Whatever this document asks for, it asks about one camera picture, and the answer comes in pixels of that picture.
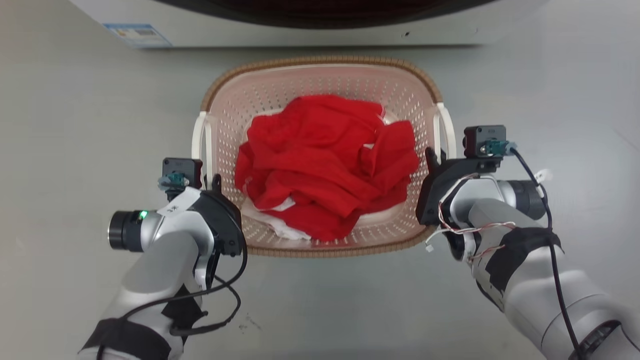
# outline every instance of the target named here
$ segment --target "brown woven basket rim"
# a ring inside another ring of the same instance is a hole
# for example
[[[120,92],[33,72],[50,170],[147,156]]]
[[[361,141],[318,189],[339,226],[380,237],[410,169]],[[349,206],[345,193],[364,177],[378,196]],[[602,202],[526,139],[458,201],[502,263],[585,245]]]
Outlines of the brown woven basket rim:
[[[405,70],[414,75],[429,90],[431,99],[433,100],[434,104],[442,102],[442,94],[440,93],[433,80],[422,69],[416,67],[414,64],[406,60],[386,58],[381,56],[304,56],[299,58],[258,61],[255,63],[242,65],[227,71],[218,79],[216,79],[215,82],[209,87],[207,93],[204,95],[204,99],[202,99],[200,111],[208,112],[211,108],[211,104],[213,103],[213,99],[218,94],[220,89],[222,89],[222,87],[231,79],[247,72],[275,69],[278,67],[322,64],[377,65],[395,67],[401,70]],[[249,254],[251,255],[274,256],[281,258],[343,258],[349,256],[373,255],[382,254],[384,252],[403,250],[412,247],[424,241],[435,231],[435,229],[436,227],[434,226],[425,227],[424,230],[418,235],[407,240],[382,245],[357,247],[353,249],[272,249],[268,247],[258,247],[249,244],[248,249]]]

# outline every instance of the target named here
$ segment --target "washing machine door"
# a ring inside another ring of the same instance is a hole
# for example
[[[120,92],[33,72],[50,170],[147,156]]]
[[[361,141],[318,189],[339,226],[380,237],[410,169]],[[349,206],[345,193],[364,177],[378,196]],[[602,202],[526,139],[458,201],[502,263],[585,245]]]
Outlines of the washing machine door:
[[[156,0],[223,19],[299,29],[401,24],[495,0]]]

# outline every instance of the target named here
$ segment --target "pink plastic basket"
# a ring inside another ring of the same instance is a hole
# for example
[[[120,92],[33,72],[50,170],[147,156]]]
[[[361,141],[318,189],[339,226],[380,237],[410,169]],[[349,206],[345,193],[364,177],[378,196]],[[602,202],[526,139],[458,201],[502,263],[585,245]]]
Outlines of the pink plastic basket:
[[[438,88],[407,61],[318,56],[262,61],[233,69],[216,80],[202,101],[192,157],[205,159],[207,174],[222,175],[223,193],[241,207],[245,196],[234,186],[234,167],[238,147],[246,141],[253,118],[278,112],[295,97],[314,94],[379,102],[385,107],[387,124],[411,121],[421,163],[412,175],[408,198],[386,211],[362,216],[349,236],[334,241],[283,239],[268,226],[243,217],[250,252],[304,258],[356,256],[405,249],[426,239],[434,229],[418,224],[415,218],[420,186],[428,172],[424,150],[427,146],[440,148],[442,124],[447,153],[454,158],[455,136]]]

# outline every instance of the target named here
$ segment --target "red fabric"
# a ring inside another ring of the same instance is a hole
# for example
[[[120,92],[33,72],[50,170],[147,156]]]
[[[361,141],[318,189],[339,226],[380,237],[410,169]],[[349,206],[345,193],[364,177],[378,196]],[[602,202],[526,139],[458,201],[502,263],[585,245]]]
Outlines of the red fabric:
[[[380,104],[334,95],[299,97],[253,120],[240,146],[236,187],[258,209],[320,240],[347,236],[360,215],[406,200],[419,159],[408,121],[384,126]],[[369,149],[364,144],[374,144]]]

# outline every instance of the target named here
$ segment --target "basket handle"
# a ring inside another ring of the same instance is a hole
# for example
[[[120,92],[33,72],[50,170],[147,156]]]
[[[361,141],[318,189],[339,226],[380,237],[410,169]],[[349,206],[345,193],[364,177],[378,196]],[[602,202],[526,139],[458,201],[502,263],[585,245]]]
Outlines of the basket handle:
[[[440,160],[440,152],[438,149],[441,149],[440,145],[440,123],[444,127],[444,141],[446,144],[447,158],[454,159],[457,158],[456,154],[456,133],[453,129],[453,122],[451,121],[451,115],[449,115],[449,110],[444,106],[444,103],[438,102],[436,104],[437,111],[433,116],[433,145],[436,154],[438,155],[438,159]]]
[[[205,189],[211,188],[211,181],[213,179],[213,174],[216,173],[217,169],[214,168],[214,159],[216,159],[216,147],[214,146],[213,139],[213,131],[211,131],[211,120],[217,125],[217,120],[213,119],[209,116],[206,111],[201,111],[200,115],[196,119],[196,124],[193,126],[193,137],[191,138],[191,158],[192,159],[202,159],[202,135],[205,136],[205,144],[206,144],[206,173],[202,174],[202,185]],[[207,182],[204,181],[204,174],[208,174]]]

